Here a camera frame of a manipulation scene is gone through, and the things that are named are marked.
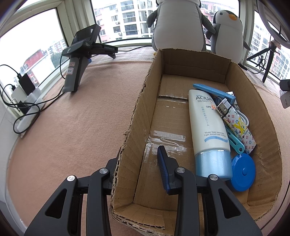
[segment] tripod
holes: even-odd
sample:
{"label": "tripod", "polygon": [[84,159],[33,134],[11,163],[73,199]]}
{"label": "tripod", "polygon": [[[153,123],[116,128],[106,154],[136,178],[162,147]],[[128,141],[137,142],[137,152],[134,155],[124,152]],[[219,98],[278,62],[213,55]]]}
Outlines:
{"label": "tripod", "polygon": [[273,40],[273,41],[270,42],[270,46],[268,48],[265,48],[262,51],[257,52],[256,54],[254,54],[254,55],[252,55],[252,56],[250,56],[250,57],[247,58],[247,61],[250,61],[253,58],[258,57],[258,56],[264,54],[265,52],[270,51],[270,55],[269,55],[267,67],[265,69],[265,74],[264,74],[264,77],[262,79],[263,83],[265,83],[266,78],[268,76],[268,73],[269,73],[269,70],[270,70],[270,67],[271,67],[273,58],[274,58],[274,52],[276,52],[276,48],[277,48],[277,46],[275,45],[274,40]]}

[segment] triangular cutout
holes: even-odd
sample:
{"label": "triangular cutout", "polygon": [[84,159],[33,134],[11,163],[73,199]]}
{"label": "triangular cutout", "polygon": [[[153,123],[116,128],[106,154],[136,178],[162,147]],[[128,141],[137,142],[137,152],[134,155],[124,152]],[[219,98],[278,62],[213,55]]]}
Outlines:
{"label": "triangular cutout", "polygon": [[66,189],[63,189],[58,196],[55,198],[55,200],[52,202],[52,204],[49,206],[49,208],[46,210],[45,215],[54,217],[59,219],[62,214],[62,209],[64,207],[64,200],[66,198]]}
{"label": "triangular cutout", "polygon": [[239,216],[241,212],[231,201],[228,195],[222,189],[219,189],[218,192],[220,194],[220,200],[222,202],[222,208],[224,210],[225,218],[229,219],[235,216]]}

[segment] white sticker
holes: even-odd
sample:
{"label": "white sticker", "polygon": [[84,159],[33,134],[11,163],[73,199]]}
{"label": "white sticker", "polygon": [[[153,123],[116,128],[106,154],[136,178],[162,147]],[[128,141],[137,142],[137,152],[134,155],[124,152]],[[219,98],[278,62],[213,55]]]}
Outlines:
{"label": "white sticker", "polygon": [[68,70],[66,71],[67,75],[72,75],[73,74],[73,68],[68,68]]}

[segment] orange beak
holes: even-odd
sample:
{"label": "orange beak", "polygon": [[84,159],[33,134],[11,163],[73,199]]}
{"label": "orange beak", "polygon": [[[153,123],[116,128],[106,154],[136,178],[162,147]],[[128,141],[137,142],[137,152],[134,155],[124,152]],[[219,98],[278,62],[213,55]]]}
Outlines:
{"label": "orange beak", "polygon": [[233,14],[229,14],[229,18],[231,18],[232,20],[237,20],[237,17]]}

